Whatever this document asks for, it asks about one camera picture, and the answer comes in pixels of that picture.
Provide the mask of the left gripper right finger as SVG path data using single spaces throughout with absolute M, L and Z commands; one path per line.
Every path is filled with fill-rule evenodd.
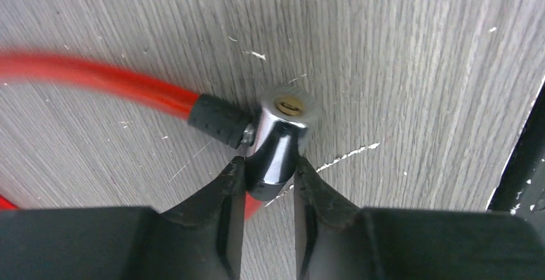
M 506 213 L 360 208 L 300 157 L 298 279 L 543 279 L 544 244 Z

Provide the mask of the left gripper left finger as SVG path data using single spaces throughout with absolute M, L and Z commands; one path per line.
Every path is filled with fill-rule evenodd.
M 245 165 L 173 208 L 1 212 L 2 279 L 238 279 Z

